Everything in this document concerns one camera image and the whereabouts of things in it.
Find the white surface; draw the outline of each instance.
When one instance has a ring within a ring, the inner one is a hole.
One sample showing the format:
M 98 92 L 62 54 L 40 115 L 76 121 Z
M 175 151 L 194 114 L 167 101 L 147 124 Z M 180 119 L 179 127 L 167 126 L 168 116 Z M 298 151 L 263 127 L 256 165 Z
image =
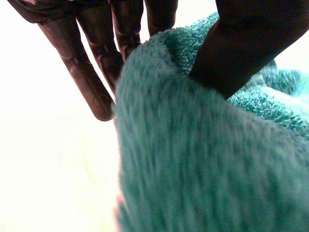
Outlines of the white surface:
M 214 0 L 201 2 L 180 0 L 175 26 L 216 10 Z M 40 29 L 7 1 L 0 9 L 0 232 L 113 231 L 119 161 L 113 122 L 92 116 Z M 83 42 L 95 64 L 84 36 Z M 278 66 L 309 70 L 308 44 L 307 33 L 276 59 Z

